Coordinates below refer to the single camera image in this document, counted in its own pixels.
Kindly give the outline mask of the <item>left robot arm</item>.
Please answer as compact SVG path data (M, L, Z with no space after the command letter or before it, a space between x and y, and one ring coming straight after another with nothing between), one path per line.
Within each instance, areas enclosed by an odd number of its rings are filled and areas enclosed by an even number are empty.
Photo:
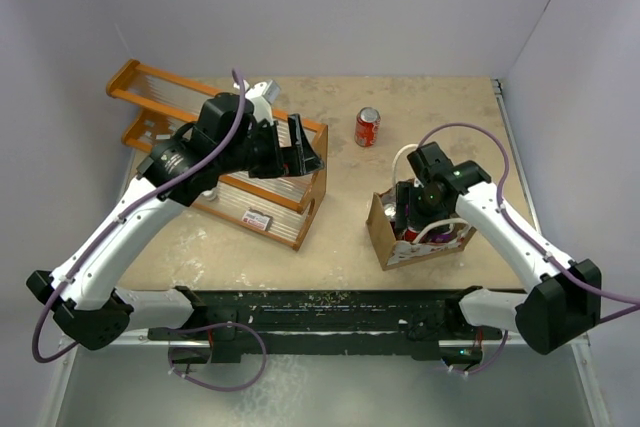
M67 261L28 277L27 288L44 305L31 340L37 362L48 360L39 351L48 317L89 350L135 329L173 329L184 339L201 335L206 316L192 294L178 287L121 289L121 277L168 223L217 187L221 176L244 172L277 179L324 169L299 115L288 116L289 143L281 145L270 84L248 88L241 75L233 78L235 91L206 99L196 120L152 148L116 207Z

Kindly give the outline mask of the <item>red cola can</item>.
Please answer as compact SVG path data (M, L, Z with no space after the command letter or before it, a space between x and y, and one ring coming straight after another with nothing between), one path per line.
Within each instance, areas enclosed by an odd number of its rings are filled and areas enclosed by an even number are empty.
M422 239L421 230L416 230L411 227L408 227L404 233L403 239L410 243L419 243Z
M356 115L354 139L360 147L371 147L377 140L381 116L372 107L362 108Z

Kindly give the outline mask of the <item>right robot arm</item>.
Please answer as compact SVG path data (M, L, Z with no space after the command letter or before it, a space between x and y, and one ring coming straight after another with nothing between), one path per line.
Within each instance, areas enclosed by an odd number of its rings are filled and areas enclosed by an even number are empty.
M446 330L467 338L479 327L519 334L546 355L597 326L601 320L600 269L574 261L553 246L506 201L474 161L454 164L431 142L407 156L414 177L396 185L395 228L449 224L461 219L481 234L524 287L521 294L470 287L450 302Z

